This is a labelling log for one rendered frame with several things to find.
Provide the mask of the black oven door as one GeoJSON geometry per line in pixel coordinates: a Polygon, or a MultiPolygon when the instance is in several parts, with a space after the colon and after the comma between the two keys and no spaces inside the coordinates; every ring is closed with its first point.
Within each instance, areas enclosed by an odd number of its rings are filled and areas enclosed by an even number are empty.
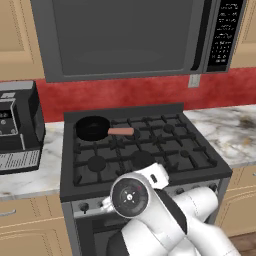
{"type": "Polygon", "coordinates": [[[131,241],[137,242],[135,252],[139,256],[157,247],[157,240],[143,223],[130,223],[117,213],[79,210],[74,213],[74,218],[83,256],[109,256],[109,242],[120,242],[121,252],[116,256],[127,256],[121,240],[121,229],[125,226],[132,232],[131,241]]]}

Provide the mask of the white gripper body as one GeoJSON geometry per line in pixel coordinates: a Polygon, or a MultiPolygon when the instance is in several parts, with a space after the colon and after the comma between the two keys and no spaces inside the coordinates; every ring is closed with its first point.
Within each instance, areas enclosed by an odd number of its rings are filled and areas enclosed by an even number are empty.
{"type": "Polygon", "coordinates": [[[101,210],[103,212],[113,212],[114,211],[114,207],[112,205],[112,201],[110,197],[106,197],[103,201],[102,201],[102,206],[101,206],[101,210]]]}

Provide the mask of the beige wall cupboard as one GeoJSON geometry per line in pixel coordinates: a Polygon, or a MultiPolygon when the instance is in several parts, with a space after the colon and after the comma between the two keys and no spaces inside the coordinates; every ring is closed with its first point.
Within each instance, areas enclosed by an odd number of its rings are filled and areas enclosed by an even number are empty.
{"type": "Polygon", "coordinates": [[[256,67],[256,0],[247,0],[231,67],[256,67]]]}
{"type": "Polygon", "coordinates": [[[30,0],[0,0],[0,81],[43,77],[30,0]]]}

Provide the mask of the beige drawer front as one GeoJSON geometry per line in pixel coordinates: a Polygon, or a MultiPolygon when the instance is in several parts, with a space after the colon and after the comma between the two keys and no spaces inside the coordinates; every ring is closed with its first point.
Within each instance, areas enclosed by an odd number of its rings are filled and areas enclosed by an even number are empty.
{"type": "Polygon", "coordinates": [[[233,168],[232,171],[229,190],[256,186],[256,165],[233,168]]]}
{"type": "Polygon", "coordinates": [[[0,201],[0,213],[14,209],[15,214],[0,217],[0,227],[63,216],[58,194],[0,201]]]}

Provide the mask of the black coffee machine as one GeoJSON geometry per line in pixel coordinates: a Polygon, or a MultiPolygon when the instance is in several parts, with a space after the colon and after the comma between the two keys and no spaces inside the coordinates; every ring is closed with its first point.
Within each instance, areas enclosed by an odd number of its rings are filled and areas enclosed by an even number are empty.
{"type": "Polygon", "coordinates": [[[45,133],[36,83],[0,82],[0,175],[38,170],[45,133]]]}

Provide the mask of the dark grey gas stove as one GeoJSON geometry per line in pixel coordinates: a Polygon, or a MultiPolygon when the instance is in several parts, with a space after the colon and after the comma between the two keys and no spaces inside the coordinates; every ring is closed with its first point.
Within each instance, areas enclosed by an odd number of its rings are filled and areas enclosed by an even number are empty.
{"type": "Polygon", "coordinates": [[[215,183],[222,200],[232,170],[183,113],[183,105],[167,104],[68,112],[64,137],[60,200],[73,256],[83,256],[74,213],[80,203],[100,212],[102,200],[122,174],[153,163],[163,165],[170,177],[169,196],[215,183]],[[133,128],[134,134],[109,135],[99,141],[83,141],[75,125],[83,117],[101,116],[111,128],[133,128]]]}

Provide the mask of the beige base cupboard door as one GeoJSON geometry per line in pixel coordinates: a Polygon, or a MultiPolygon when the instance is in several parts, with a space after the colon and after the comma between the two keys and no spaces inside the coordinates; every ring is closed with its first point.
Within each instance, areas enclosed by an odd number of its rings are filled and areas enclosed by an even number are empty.
{"type": "Polygon", "coordinates": [[[256,186],[228,190],[215,225],[229,237],[255,232],[256,186]]]}
{"type": "Polygon", "coordinates": [[[0,256],[72,256],[64,218],[0,227],[0,256]]]}

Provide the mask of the grey wall socket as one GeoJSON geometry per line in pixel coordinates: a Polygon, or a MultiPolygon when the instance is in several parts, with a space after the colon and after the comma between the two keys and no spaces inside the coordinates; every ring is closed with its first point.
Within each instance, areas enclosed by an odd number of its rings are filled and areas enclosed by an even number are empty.
{"type": "Polygon", "coordinates": [[[188,82],[188,87],[189,88],[198,88],[200,85],[200,74],[193,74],[189,76],[189,82],[188,82]]]}

